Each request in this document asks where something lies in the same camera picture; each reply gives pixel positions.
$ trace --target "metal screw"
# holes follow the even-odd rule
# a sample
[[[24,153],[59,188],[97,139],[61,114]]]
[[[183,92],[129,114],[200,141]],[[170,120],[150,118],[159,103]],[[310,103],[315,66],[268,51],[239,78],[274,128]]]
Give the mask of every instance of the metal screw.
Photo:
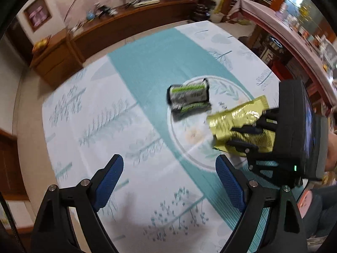
[[[51,186],[48,187],[49,191],[54,191],[57,188],[56,184],[52,184]]]
[[[255,181],[255,180],[250,180],[250,181],[249,181],[249,185],[250,185],[251,187],[257,187],[257,186],[258,186],[258,182]]]
[[[88,179],[84,179],[84,180],[81,181],[81,185],[83,187],[86,187],[88,184],[90,184],[90,180],[88,180]]]
[[[289,192],[289,191],[290,191],[289,186],[282,186],[282,189],[283,189],[285,192]]]

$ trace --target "dark pants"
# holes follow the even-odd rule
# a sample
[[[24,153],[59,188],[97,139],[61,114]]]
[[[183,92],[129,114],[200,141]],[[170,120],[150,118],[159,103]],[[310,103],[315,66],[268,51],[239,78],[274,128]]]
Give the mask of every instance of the dark pants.
[[[337,186],[311,191],[312,202],[303,218],[307,239],[329,235],[337,222]]]

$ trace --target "pink tablecloth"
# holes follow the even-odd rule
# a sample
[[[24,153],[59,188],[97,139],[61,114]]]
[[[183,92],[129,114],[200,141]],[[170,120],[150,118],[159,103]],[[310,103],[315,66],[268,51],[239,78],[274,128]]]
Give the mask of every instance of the pink tablecloth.
[[[283,39],[293,49],[289,51],[291,53],[296,52],[315,75],[329,103],[332,106],[337,106],[337,91],[332,83],[333,78],[329,77],[325,72],[322,61],[314,51],[311,51],[310,48],[306,46],[304,40],[295,31],[291,30],[287,24],[275,16],[274,10],[253,1],[238,0],[227,17],[233,17],[237,12],[247,13],[257,18],[265,26],[273,30],[273,35],[276,38],[279,40]]]

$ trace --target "device screen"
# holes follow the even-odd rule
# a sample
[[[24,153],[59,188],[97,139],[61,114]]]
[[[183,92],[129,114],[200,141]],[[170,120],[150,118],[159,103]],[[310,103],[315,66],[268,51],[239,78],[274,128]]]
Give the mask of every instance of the device screen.
[[[308,101],[307,96],[305,96],[305,110],[306,110],[306,122],[305,122],[305,142],[304,142],[304,151],[309,158],[311,152],[311,138],[312,138],[312,118],[313,111],[311,108],[311,104]]]

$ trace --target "pink table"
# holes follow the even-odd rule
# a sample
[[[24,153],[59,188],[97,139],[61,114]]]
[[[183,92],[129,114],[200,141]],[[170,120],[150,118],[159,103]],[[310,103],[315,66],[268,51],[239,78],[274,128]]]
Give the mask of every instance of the pink table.
[[[306,46],[304,40],[275,16],[275,11],[250,0],[238,0],[227,15],[228,19],[238,17],[241,13],[245,18],[254,21],[268,33],[277,38],[284,47],[292,53],[305,69],[313,86],[309,87],[309,94],[319,92],[322,100],[331,109],[337,106],[337,91],[323,68],[323,63],[318,55]]]

